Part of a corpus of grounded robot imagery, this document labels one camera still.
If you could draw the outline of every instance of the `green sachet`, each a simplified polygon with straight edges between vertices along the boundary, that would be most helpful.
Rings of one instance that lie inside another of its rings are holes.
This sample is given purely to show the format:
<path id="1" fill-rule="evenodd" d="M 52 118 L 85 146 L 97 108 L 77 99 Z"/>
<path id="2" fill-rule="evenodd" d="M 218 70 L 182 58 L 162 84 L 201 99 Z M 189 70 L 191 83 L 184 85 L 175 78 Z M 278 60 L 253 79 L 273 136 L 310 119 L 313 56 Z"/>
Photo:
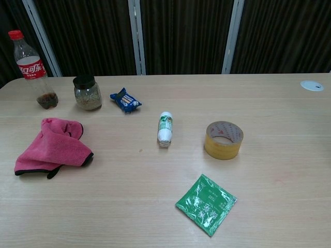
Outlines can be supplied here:
<path id="1" fill-rule="evenodd" d="M 236 201 L 236 197 L 202 174 L 176 207 L 212 236 Z"/>

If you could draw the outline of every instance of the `red bottle cap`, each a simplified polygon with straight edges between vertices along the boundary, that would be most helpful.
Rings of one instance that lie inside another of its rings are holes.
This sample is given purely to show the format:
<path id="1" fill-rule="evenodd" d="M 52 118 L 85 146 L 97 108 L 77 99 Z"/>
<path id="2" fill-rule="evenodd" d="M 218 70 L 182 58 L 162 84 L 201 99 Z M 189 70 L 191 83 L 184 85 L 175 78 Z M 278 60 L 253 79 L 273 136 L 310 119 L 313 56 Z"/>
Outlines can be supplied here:
<path id="1" fill-rule="evenodd" d="M 20 30 L 12 30 L 12 31 L 9 31 L 8 34 L 12 40 L 19 40 L 19 39 L 24 38 L 24 35 L 22 34 L 22 32 Z"/>

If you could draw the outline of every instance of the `packing tape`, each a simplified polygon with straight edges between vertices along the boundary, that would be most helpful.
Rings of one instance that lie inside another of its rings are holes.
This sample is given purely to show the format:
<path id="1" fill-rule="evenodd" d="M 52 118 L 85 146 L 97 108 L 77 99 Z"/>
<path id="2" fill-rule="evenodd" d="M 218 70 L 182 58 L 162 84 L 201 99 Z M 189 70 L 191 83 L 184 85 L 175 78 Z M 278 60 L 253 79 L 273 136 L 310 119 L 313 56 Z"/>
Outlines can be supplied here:
<path id="1" fill-rule="evenodd" d="M 226 137 L 232 143 L 218 142 L 213 139 L 214 137 Z M 207 127 L 205 150 L 215 159 L 232 159 L 237 156 L 243 138 L 244 133 L 237 125 L 227 121 L 216 121 Z"/>

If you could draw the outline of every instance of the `white metal frame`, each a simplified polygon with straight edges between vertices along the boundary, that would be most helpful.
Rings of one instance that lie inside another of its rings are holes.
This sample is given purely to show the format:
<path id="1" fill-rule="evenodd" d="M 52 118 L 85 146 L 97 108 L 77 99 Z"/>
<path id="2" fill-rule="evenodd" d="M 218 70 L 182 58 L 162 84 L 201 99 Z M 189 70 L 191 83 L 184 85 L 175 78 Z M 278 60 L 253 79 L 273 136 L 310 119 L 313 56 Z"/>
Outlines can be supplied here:
<path id="1" fill-rule="evenodd" d="M 128 0 L 128 5 L 137 75 L 146 75 L 140 0 Z"/>
<path id="2" fill-rule="evenodd" d="M 43 28 L 43 25 L 41 23 L 39 14 L 37 12 L 37 9 L 36 9 L 36 6 L 35 6 L 33 0 L 22 0 L 22 2 L 24 4 L 26 12 L 30 18 L 32 26 L 36 32 L 39 43 L 41 45 L 43 53 L 45 54 L 46 60 L 51 68 L 53 76 L 62 76 L 60 67 L 58 66 L 53 49 L 52 49 L 51 44 L 48 40 L 48 37 L 45 33 L 45 30 Z"/>
<path id="3" fill-rule="evenodd" d="M 234 0 L 222 74 L 230 74 L 245 0 Z"/>

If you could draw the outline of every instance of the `snack packet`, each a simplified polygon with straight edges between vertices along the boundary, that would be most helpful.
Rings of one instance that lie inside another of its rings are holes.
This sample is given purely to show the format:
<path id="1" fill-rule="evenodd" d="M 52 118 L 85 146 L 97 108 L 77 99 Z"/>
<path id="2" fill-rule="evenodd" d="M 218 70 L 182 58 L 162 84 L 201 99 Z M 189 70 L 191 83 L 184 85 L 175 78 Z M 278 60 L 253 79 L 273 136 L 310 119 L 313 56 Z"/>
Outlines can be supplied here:
<path id="1" fill-rule="evenodd" d="M 111 94 L 110 98 L 115 100 L 117 105 L 125 112 L 131 112 L 141 105 L 134 97 L 127 94 L 126 89 L 123 88 L 119 93 Z"/>
<path id="2" fill-rule="evenodd" d="M 202 174 L 176 207 L 212 236 L 236 201 L 236 197 Z"/>

